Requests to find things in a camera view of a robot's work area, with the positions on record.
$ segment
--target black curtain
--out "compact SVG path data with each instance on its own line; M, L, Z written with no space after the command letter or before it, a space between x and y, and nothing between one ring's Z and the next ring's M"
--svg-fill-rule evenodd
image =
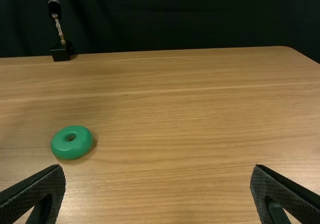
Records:
M0 0L1 57L49 55L48 0ZM320 62L320 0L60 0L77 53L289 46Z

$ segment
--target black stand base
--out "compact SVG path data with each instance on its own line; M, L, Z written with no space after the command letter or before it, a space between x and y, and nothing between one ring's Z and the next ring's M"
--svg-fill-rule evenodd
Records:
M74 50L68 40L64 45L59 42L51 49L51 55L55 62L69 61L72 54L74 54Z

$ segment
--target table surface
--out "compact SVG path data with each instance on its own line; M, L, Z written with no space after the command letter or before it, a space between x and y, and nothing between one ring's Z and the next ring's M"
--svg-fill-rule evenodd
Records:
M320 193L319 118L320 66L287 47L0 59L0 189L59 163L57 223L260 223L255 164ZM69 125L97 145L61 161Z

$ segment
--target green ring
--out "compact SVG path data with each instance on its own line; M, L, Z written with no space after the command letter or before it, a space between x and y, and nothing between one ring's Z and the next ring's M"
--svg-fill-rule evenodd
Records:
M74 125L58 131L52 139L51 151L63 160L74 160L85 155L92 146L91 132L84 126Z

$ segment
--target wooden table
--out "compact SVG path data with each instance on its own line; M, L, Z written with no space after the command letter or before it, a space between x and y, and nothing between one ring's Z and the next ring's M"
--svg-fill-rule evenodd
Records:
M68 125L97 146L60 161ZM0 59L0 163L0 189L63 167L57 223L260 223L255 164L320 193L320 66L286 47Z

